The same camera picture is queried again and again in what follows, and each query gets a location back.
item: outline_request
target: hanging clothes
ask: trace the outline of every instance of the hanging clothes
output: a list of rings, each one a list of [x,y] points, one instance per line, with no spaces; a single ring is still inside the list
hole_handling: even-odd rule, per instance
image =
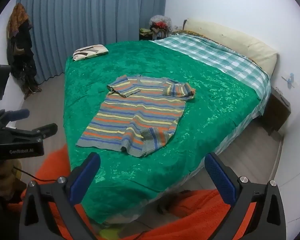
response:
[[[11,74],[19,81],[25,99],[33,93],[41,92],[34,79],[37,74],[29,30],[32,25],[29,16],[21,3],[12,11],[7,26],[7,59]]]

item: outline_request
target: white wall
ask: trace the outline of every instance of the white wall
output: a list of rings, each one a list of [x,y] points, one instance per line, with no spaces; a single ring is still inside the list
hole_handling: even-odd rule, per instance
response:
[[[7,6],[0,14],[0,64],[7,65],[7,38],[6,27],[13,7],[17,0],[10,0]],[[15,80],[10,75],[3,99],[0,101],[0,109],[18,110],[23,103],[23,93],[20,87],[15,83]]]
[[[172,24],[197,18],[242,31],[276,49],[280,58],[271,78],[291,103],[288,126],[300,111],[300,7],[295,0],[166,0]],[[287,88],[283,73],[295,74],[297,88]]]
[[[300,231],[300,112],[283,141],[275,181],[282,197],[288,240]]]

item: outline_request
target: pillow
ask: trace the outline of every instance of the pillow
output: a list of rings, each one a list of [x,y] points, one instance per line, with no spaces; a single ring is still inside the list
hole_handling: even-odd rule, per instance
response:
[[[199,33],[252,59],[271,77],[278,52],[258,39],[216,23],[194,19],[187,20],[184,30]]]
[[[92,45],[75,50],[72,55],[72,59],[74,61],[78,61],[86,58],[101,56],[107,54],[108,52],[108,49],[101,44]]]

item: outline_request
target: nightstand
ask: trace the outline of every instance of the nightstand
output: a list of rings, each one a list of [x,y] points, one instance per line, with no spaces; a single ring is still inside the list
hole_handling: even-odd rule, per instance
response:
[[[290,103],[278,91],[271,87],[271,94],[265,112],[260,117],[269,135],[278,131],[291,114]]]

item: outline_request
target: patterned cushion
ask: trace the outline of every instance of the patterned cushion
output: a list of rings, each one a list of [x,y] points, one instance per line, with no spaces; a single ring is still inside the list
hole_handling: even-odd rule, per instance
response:
[[[107,54],[108,52],[109,51],[105,46],[98,44],[75,50],[72,58],[74,61],[78,61],[86,58],[101,56]]]

